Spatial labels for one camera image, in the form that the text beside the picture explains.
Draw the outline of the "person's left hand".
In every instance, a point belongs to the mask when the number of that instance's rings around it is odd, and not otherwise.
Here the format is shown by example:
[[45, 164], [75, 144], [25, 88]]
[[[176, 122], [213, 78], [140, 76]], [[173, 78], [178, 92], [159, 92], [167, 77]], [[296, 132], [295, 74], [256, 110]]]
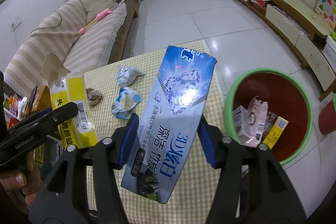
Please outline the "person's left hand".
[[26, 167], [27, 175], [21, 170], [1, 173], [1, 185], [5, 190], [5, 197], [8, 197], [20, 212], [29, 214], [29, 207], [34, 203], [43, 184], [33, 152], [27, 154]]

